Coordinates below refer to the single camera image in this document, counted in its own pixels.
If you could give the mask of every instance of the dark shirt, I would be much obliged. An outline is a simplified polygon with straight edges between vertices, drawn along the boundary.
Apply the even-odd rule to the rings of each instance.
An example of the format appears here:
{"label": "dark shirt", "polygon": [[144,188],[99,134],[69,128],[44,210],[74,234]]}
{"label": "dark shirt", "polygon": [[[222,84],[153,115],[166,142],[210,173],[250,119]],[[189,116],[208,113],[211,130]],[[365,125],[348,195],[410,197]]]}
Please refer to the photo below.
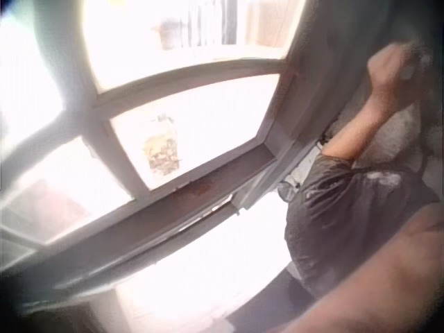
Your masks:
{"label": "dark shirt", "polygon": [[407,168],[352,169],[319,155],[287,212],[285,240],[302,284],[321,297],[438,201]]}

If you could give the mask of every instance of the glass pane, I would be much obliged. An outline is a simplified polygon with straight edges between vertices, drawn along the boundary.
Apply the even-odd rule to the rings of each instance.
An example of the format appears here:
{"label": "glass pane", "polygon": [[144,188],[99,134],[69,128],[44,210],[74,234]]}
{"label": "glass pane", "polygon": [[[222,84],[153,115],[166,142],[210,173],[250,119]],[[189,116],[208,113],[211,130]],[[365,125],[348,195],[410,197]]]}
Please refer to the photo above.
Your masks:
{"label": "glass pane", "polygon": [[84,0],[98,89],[190,65],[283,58],[305,0]]}
{"label": "glass pane", "polygon": [[15,1],[0,27],[1,152],[4,159],[21,141],[53,121],[62,99],[34,36],[33,3]]}
{"label": "glass pane", "polygon": [[2,223],[50,242],[127,203],[131,197],[81,138],[25,173],[2,202]]}
{"label": "glass pane", "polygon": [[120,114],[112,125],[153,189],[252,139],[278,79],[254,76],[187,90]]}
{"label": "glass pane", "polygon": [[32,252],[33,250],[30,248],[2,238],[0,239],[0,268],[10,266]]}

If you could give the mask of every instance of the skin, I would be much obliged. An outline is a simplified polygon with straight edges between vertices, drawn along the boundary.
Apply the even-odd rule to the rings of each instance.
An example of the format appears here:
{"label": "skin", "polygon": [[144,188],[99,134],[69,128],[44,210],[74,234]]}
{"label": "skin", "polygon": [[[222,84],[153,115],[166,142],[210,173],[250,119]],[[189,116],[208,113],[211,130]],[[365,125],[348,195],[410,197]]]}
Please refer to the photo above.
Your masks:
{"label": "skin", "polygon": [[[323,150],[353,161],[378,129],[425,92],[426,70],[415,44],[390,44],[368,62],[371,97]],[[416,69],[402,79],[406,66]],[[282,333],[410,332],[442,297],[444,206],[424,206],[392,240]]]}

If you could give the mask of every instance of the wooden window frame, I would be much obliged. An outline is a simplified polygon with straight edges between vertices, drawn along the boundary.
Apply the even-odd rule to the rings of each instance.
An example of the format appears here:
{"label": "wooden window frame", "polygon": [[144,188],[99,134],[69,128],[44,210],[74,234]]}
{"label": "wooden window frame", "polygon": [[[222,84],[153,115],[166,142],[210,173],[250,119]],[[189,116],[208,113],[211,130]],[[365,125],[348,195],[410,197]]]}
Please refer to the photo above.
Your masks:
{"label": "wooden window frame", "polygon": [[[301,161],[345,104],[387,22],[391,2],[307,0],[284,59],[185,67],[98,94],[78,24],[81,1],[39,1],[37,41],[42,56],[51,60],[48,66],[67,107],[3,161],[3,194],[23,172],[80,135],[134,200],[50,246],[31,244],[39,250],[3,270],[2,285],[20,291],[20,304],[66,298],[106,284],[109,274],[121,277],[125,269],[133,272],[149,264],[146,258],[161,245],[169,249],[160,251],[164,255],[183,246],[174,241],[179,230],[230,194],[230,203],[193,230],[251,207]],[[113,117],[187,89],[265,74],[280,74],[280,79],[254,139],[157,189],[146,187],[112,130]],[[218,222],[205,224],[212,220]],[[14,232],[8,236],[17,240]]]}

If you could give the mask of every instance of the raised arm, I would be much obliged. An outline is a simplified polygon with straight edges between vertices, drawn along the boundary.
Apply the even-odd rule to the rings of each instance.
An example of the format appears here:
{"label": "raised arm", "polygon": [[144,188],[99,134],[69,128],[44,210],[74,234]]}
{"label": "raised arm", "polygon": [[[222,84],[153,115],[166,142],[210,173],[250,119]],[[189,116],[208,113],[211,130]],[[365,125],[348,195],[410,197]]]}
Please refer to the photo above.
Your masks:
{"label": "raised arm", "polygon": [[415,44],[390,44],[368,61],[372,94],[357,116],[335,135],[322,154],[356,160],[397,111],[425,91],[424,54]]}

